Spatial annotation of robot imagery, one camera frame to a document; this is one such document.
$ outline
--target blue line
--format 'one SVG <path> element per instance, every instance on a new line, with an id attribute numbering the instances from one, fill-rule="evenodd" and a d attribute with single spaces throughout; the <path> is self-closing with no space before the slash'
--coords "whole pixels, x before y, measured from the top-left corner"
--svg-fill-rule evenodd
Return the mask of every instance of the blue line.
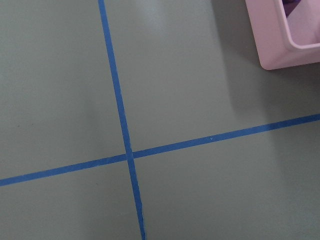
<path id="1" fill-rule="evenodd" d="M 118 76 L 118 71 L 117 71 L 116 58 L 115 58 L 114 49 L 113 49 L 112 40 L 111 40 L 107 11 L 106 11 L 106 6 L 105 6 L 104 0 L 98 0 L 98 4 L 99 4 L 99 9 L 100 9 L 105 45 L 106 45 L 106 50 L 107 50 L 108 59 L 109 59 L 111 77 L 112 77 L 112 81 L 113 81 L 115 99 L 116 99 L 118 114 L 119 114 L 119 118 L 120 118 L 120 125 L 121 125 L 121 130 L 122 130 L 125 155 L 126 155 L 126 159 L 127 159 L 127 163 L 128 163 L 128 167 L 129 167 L 129 173 L 130 173 L 131 185 L 132 185 L 132 190 L 133 190 L 135 208 L 136 208 L 136 212 L 137 212 L 141 237 L 142 237 L 142 240 L 145 240 L 146 233 L 145 233 L 145 227 L 144 227 L 142 201 L 141 201 L 139 184 L 138 184 L 138 179 L 137 179 L 135 160 L 134 160 L 133 152 L 131 149 L 125 107 L 124 107 L 124 102 L 123 102 L 123 98 L 121 95 L 121 88 L 120 88 L 119 76 Z"/>
<path id="2" fill-rule="evenodd" d="M 17 184 L 17 183 L 31 181 L 35 179 L 42 179 L 42 178 L 55 176 L 59 174 L 65 174 L 65 173 L 75 172 L 79 170 L 90 169 L 90 168 L 103 166 L 107 164 L 114 164 L 114 163 L 122 162 L 125 160 L 126 160 L 126 155 L 122 154 L 122 155 L 102 158 L 99 160 L 87 161 L 87 162 L 73 164 L 69 166 L 62 166 L 62 167 L 58 167 L 50 170 L 38 171 L 38 172 L 29 173 L 25 175 L 9 177 L 5 179 L 0 179 L 0 186 Z"/>
<path id="3" fill-rule="evenodd" d="M 287 128 L 287 127 L 300 125 L 300 124 L 311 123 L 319 120 L 320 120 L 320 114 L 298 117 L 290 120 L 274 122 L 266 125 L 260 125 L 260 126 L 246 128 L 246 129 L 230 131 L 222 134 L 206 136 L 198 139 L 182 141 L 182 142 L 177 142 L 169 145 L 158 146 L 158 147 L 153 147 L 153 148 L 149 148 L 141 151 L 136 151 L 133 153 L 133 157 L 137 159 L 137 158 L 142 158 L 150 155 L 170 152 L 174 150 L 190 148 L 198 145 L 224 141 L 227 139 L 239 138 L 247 135 L 263 133 L 267 131 Z"/>

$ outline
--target pink tray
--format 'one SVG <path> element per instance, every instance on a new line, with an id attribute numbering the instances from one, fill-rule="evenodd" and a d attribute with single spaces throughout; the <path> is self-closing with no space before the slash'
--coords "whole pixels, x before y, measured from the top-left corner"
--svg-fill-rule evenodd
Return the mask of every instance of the pink tray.
<path id="1" fill-rule="evenodd" d="M 320 62 L 320 0 L 301 0 L 286 18 L 282 0 L 245 0 L 261 66 Z"/>

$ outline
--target horizontal blue line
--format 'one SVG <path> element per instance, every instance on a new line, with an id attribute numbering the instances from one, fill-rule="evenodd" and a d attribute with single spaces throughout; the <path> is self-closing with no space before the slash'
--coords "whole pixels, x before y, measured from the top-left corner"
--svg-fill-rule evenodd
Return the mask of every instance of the horizontal blue line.
<path id="1" fill-rule="evenodd" d="M 223 140 L 239 138 L 239 137 L 243 137 L 243 136 L 268 132 L 268 131 L 272 131 L 272 130 L 276 130 L 276 129 L 292 127 L 295 125 L 312 123 L 312 122 L 316 122 L 316 121 L 320 121 L 320 114 L 298 117 L 298 118 L 294 118 L 294 119 L 290 119 L 290 120 L 279 121 L 279 122 L 274 122 L 274 123 L 270 123 L 270 124 L 266 124 L 266 125 L 260 125 L 260 126 L 245 128 L 245 129 L 241 129 L 241 130 L 226 132 L 226 133 L 222 133 L 222 134 L 206 136 L 206 137 L 202 137 L 202 138 L 198 138 L 198 139 L 177 142 L 177 143 L 173 143 L 173 144 L 169 144 L 169 145 L 165 145 L 165 146 L 158 146 L 158 147 L 149 148 L 146 150 L 135 151 L 135 152 L 133 152 L 133 156 L 134 156 L 134 158 L 137 159 L 137 158 L 147 157 L 147 156 L 151 156 L 151 155 L 155 155 L 155 154 L 166 153 L 166 152 L 170 152 L 170 151 L 174 151 L 174 150 L 195 147 L 198 145 L 209 144 L 209 143 L 219 142 L 219 141 L 223 141 Z M 107 158 L 103 158 L 103 159 L 99 159 L 99 160 L 93 160 L 93 161 L 78 163 L 78 164 L 74 164 L 74 165 L 58 167 L 58 168 L 54 168 L 54 169 L 50 169 L 50 170 L 29 173 L 26 175 L 9 177 L 9 178 L 5 178 L 5 179 L 0 179 L 0 186 L 16 184 L 16 183 L 26 182 L 26 181 L 30 181 L 30 180 L 35 180 L 35 179 L 46 178 L 46 177 L 50 177 L 50 176 L 54 176 L 54 175 L 65 174 L 65 173 L 70 173 L 70 172 L 74 172 L 74 171 L 78 171 L 78 170 L 94 168 L 97 166 L 118 163 L 118 162 L 122 162 L 125 160 L 126 160 L 126 155 L 122 154 L 122 155 L 107 157 Z"/>
<path id="2" fill-rule="evenodd" d="M 75 172 L 79 170 L 90 169 L 98 166 L 114 164 L 114 163 L 122 162 L 125 160 L 126 160 L 126 155 L 122 154 L 122 155 L 106 157 L 98 160 L 77 163 L 69 166 L 62 166 L 62 167 L 49 169 L 45 171 L 38 171 L 38 172 L 29 173 L 25 175 L 9 177 L 5 179 L 1 179 L 0 186 L 17 184 L 17 183 L 26 182 L 26 181 L 35 180 L 35 179 L 42 179 L 42 178 L 55 176 L 59 174 L 65 174 L 65 173 Z"/>
<path id="3" fill-rule="evenodd" d="M 295 125 L 311 123 L 311 122 L 315 122 L 315 121 L 319 121 L 319 120 L 320 120 L 320 114 L 298 117 L 298 118 L 294 118 L 294 119 L 290 119 L 290 120 L 274 122 L 274 123 L 270 123 L 270 124 L 266 124 L 266 125 L 260 125 L 260 126 L 245 128 L 245 129 L 241 129 L 241 130 L 221 133 L 221 134 L 217 134 L 217 135 L 206 136 L 206 137 L 202 137 L 202 138 L 198 138 L 198 139 L 177 142 L 177 143 L 173 143 L 173 144 L 169 144 L 169 145 L 153 147 L 153 148 L 149 148 L 146 150 L 136 151 L 133 153 L 133 157 L 135 159 L 137 159 L 137 158 L 147 157 L 147 156 L 151 156 L 151 155 L 155 155 L 155 154 L 166 153 L 166 152 L 170 152 L 170 151 L 174 151 L 174 150 L 190 148 L 190 147 L 194 147 L 194 146 L 198 146 L 198 145 L 209 144 L 209 143 L 219 142 L 219 141 L 223 141 L 223 140 L 248 136 L 248 135 L 252 135 L 252 134 L 258 134 L 258 133 L 263 133 L 263 132 L 267 132 L 267 131 L 272 131 L 272 130 L 276 130 L 276 129 L 287 128 L 287 127 L 291 127 L 291 126 L 295 126 Z"/>

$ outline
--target pink container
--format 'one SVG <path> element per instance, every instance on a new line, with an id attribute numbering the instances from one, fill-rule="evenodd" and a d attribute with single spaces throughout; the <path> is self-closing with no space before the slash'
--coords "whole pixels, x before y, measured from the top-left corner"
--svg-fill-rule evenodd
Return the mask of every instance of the pink container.
<path id="1" fill-rule="evenodd" d="M 286 17 L 282 0 L 245 0 L 261 66 L 320 62 L 320 0 L 301 0 Z"/>

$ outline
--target blue tape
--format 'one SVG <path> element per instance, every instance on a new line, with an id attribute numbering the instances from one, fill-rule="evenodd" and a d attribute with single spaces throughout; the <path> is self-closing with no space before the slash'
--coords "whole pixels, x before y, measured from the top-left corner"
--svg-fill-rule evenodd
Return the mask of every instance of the blue tape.
<path id="1" fill-rule="evenodd" d="M 142 201 L 141 201 L 139 184 L 138 184 L 138 179 L 137 179 L 135 161 L 134 161 L 133 152 L 131 149 L 125 107 L 124 107 L 124 102 L 123 102 L 123 98 L 121 95 L 121 88 L 120 88 L 119 76 L 118 76 L 118 71 L 117 71 L 116 58 L 115 58 L 114 49 L 113 49 L 113 45 L 112 45 L 108 17 L 107 17 L 107 11 L 106 11 L 106 6 L 105 6 L 104 0 L 98 0 L 98 5 L 99 5 L 99 9 L 100 9 L 105 45 L 106 45 L 106 50 L 107 50 L 108 59 L 109 59 L 109 65 L 110 65 L 111 77 L 112 77 L 112 81 L 113 81 L 113 88 L 114 88 L 114 93 L 115 93 L 116 104 L 117 104 L 117 108 L 118 108 L 118 114 L 119 114 L 119 118 L 120 118 L 120 125 L 121 125 L 121 130 L 122 130 L 125 155 L 126 155 L 126 159 L 127 159 L 127 163 L 128 163 L 128 167 L 129 167 L 129 173 L 130 173 L 131 185 L 132 185 L 132 190 L 133 190 L 135 208 L 136 208 L 138 222 L 139 222 L 140 233 L 141 233 L 142 240 L 145 240 L 146 233 L 145 233 L 145 227 L 144 227 Z"/>
<path id="2" fill-rule="evenodd" d="M 137 158 L 142 158 L 150 155 L 170 152 L 174 150 L 190 148 L 198 145 L 219 142 L 227 139 L 239 138 L 247 135 L 263 133 L 267 131 L 287 128 L 287 127 L 300 125 L 300 124 L 311 123 L 319 120 L 320 120 L 320 114 L 298 117 L 290 120 L 274 122 L 266 125 L 255 126 L 255 127 L 250 127 L 246 129 L 230 131 L 222 134 L 206 136 L 198 139 L 182 141 L 182 142 L 177 142 L 169 145 L 158 146 L 158 147 L 153 147 L 146 150 L 136 151 L 133 153 L 133 157 L 137 159 Z"/>
<path id="3" fill-rule="evenodd" d="M 99 160 L 87 161 L 87 162 L 77 163 L 69 166 L 58 167 L 50 170 L 38 171 L 38 172 L 29 173 L 25 175 L 9 177 L 5 179 L 1 179 L 0 186 L 17 184 L 17 183 L 26 182 L 26 181 L 35 180 L 35 179 L 47 178 L 47 177 L 55 176 L 59 174 L 65 174 L 65 173 L 75 172 L 79 170 L 90 169 L 90 168 L 103 166 L 107 164 L 114 164 L 114 163 L 122 162 L 125 160 L 126 160 L 126 155 L 122 154 L 122 155 L 102 158 Z"/>

